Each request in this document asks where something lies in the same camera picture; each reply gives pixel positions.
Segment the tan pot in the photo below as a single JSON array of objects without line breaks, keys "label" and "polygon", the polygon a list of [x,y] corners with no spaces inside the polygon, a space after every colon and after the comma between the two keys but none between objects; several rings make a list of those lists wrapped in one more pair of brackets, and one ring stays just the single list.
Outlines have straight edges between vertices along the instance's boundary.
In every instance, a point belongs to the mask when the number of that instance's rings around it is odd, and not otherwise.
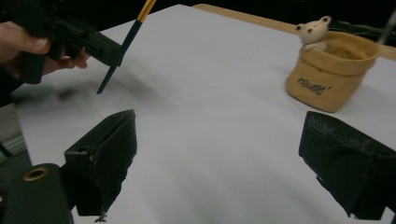
[{"label": "tan pot", "polygon": [[378,46],[366,38],[342,32],[329,32],[325,41],[325,51],[300,50],[297,64],[286,79],[286,90],[307,105],[335,112],[375,64]]}]

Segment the bear face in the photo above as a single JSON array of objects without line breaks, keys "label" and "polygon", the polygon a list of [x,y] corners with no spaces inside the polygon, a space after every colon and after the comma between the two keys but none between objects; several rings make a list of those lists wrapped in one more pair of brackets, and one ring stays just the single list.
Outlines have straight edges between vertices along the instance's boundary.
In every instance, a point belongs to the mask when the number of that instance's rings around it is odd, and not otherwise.
[{"label": "bear face", "polygon": [[318,21],[298,24],[296,30],[304,45],[315,44],[323,40],[329,30],[330,16],[322,17]]}]

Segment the black sleeve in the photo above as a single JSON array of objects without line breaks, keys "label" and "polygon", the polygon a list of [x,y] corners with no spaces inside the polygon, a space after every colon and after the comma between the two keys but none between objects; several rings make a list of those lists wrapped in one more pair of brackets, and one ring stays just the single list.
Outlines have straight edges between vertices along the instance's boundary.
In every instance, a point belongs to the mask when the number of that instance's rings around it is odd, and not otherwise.
[{"label": "black sleeve", "polygon": [[22,84],[23,82],[0,69],[0,107],[12,103],[11,93]]}]

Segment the white table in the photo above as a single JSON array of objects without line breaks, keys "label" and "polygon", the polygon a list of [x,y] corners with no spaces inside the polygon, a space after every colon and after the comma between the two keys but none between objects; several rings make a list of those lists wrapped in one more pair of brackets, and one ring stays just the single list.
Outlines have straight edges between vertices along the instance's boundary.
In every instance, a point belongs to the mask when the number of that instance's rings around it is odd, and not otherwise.
[{"label": "white table", "polygon": [[[132,23],[104,31],[121,42]],[[390,223],[347,217],[298,156],[305,114],[284,81],[298,36],[182,5],[150,14],[104,92],[107,66],[63,70],[14,97],[33,164],[134,109],[138,151],[107,223]],[[396,148],[396,63],[379,58],[330,114]],[[78,224],[96,217],[79,217]]]}]

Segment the bear ear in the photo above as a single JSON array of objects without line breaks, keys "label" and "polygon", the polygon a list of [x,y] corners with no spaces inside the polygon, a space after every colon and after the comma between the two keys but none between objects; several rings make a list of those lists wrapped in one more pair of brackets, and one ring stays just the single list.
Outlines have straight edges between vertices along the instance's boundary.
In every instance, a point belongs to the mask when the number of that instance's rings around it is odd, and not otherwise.
[{"label": "bear ear", "polygon": [[301,30],[302,28],[303,28],[303,24],[302,23],[300,23],[300,24],[298,24],[297,26],[296,26],[296,30]]},{"label": "bear ear", "polygon": [[321,21],[321,22],[324,22],[324,23],[326,23],[326,24],[329,24],[329,23],[332,21],[332,17],[330,17],[330,16],[325,16],[325,17],[322,17],[322,18],[320,19],[320,21]]}]

